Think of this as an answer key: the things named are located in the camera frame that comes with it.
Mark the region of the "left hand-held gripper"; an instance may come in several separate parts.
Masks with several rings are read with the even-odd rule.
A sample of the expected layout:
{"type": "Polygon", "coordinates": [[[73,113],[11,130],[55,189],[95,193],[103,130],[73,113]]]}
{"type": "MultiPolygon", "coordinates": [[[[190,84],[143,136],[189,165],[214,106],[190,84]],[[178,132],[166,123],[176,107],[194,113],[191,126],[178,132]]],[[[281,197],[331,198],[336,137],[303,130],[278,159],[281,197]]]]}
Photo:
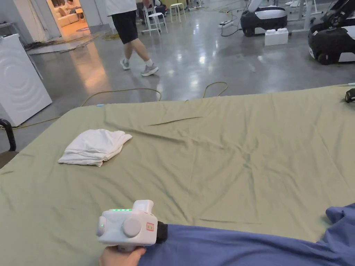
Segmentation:
{"type": "Polygon", "coordinates": [[[106,246],[120,252],[131,252],[137,247],[165,242],[168,225],[153,215],[151,200],[137,200],[131,209],[109,209],[98,219],[96,235],[106,246]]]}

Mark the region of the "person's left hand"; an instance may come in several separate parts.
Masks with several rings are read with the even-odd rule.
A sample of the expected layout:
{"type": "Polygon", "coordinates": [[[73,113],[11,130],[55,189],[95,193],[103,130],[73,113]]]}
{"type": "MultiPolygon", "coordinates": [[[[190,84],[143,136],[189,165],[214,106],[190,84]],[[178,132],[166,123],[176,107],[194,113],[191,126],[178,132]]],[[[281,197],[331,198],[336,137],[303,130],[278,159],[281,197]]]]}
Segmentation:
{"type": "Polygon", "coordinates": [[[106,247],[99,259],[100,266],[137,266],[146,248],[138,247],[132,252],[119,252],[117,247],[106,247]]]}

